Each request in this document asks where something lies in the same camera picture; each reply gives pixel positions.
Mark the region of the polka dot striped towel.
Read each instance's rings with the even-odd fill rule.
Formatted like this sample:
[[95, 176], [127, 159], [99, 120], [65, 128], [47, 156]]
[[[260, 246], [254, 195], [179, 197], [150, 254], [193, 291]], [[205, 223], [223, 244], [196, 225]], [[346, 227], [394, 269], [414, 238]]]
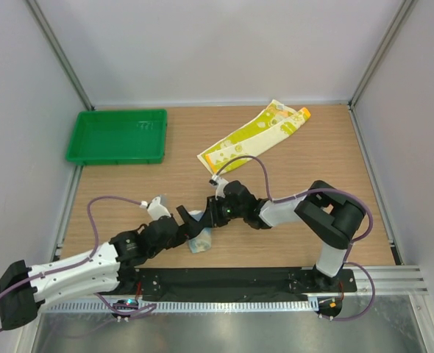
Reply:
[[188, 241], [188, 248], [192, 254], [209, 251], [212, 246], [211, 228], [204, 228], [195, 238]]

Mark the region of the green yellow patterned towel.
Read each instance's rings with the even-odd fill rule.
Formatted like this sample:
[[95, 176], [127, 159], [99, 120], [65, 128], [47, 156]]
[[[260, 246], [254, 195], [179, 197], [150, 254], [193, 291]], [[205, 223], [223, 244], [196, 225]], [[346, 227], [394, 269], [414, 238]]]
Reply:
[[210, 173], [225, 174], [247, 160], [236, 160], [228, 166], [225, 163], [244, 155], [259, 156], [289, 138], [310, 117], [308, 108], [295, 110], [274, 99], [251, 121], [198, 154], [197, 159]]

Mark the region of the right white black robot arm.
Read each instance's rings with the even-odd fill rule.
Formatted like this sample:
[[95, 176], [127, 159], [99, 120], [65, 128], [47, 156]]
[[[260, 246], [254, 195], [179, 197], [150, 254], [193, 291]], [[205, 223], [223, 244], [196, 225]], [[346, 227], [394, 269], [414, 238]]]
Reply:
[[219, 186], [216, 195], [207, 198], [206, 209], [190, 235], [223, 227], [236, 218], [253, 229], [296, 222], [308, 226], [323, 243], [311, 274], [311, 281], [322, 291], [339, 286], [339, 273], [363, 220], [369, 220], [369, 229], [372, 226], [371, 213], [361, 200], [321, 180], [306, 191], [282, 199], [258, 198], [239, 181], [233, 181]]

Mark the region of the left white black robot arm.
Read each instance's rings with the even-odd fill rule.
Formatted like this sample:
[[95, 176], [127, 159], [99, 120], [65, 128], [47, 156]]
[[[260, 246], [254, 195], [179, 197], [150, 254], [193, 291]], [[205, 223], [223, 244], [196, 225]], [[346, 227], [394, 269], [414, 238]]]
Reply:
[[177, 210], [181, 224], [165, 207], [150, 206], [149, 224], [120, 232], [105, 243], [96, 241], [89, 252], [41, 265], [28, 266], [24, 260], [11, 263], [0, 278], [1, 330], [20, 328], [41, 310], [65, 300], [133, 292], [137, 266], [216, 225], [209, 211], [194, 218], [183, 206]]

